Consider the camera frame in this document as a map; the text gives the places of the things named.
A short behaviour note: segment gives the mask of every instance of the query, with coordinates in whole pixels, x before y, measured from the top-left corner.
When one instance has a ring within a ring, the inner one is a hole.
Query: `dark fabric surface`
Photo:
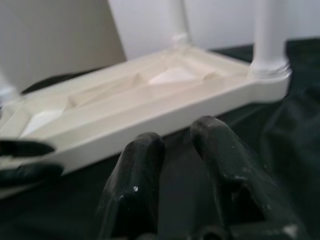
[[[252,60],[252,46],[218,52]],[[219,119],[260,154],[262,164],[283,187],[309,234],[320,239],[320,39],[290,41],[287,53],[293,75],[284,100],[250,104]],[[205,166],[192,146],[189,129],[164,140],[167,150],[160,176],[159,236],[192,232],[217,223],[212,189]],[[111,157],[0,201],[0,239],[86,239],[117,159]]]

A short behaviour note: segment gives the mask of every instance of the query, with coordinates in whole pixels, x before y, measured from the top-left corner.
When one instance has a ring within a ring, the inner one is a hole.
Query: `white plastic stand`
[[[56,161],[68,174],[119,153],[143,132],[168,135],[202,115],[286,95],[291,71],[279,16],[283,0],[259,0],[251,67],[191,46],[184,1],[171,1],[175,47],[5,104],[0,138],[48,142],[56,152],[32,161]],[[28,162],[20,160],[2,159],[0,169]],[[22,189],[0,189],[0,198]]]

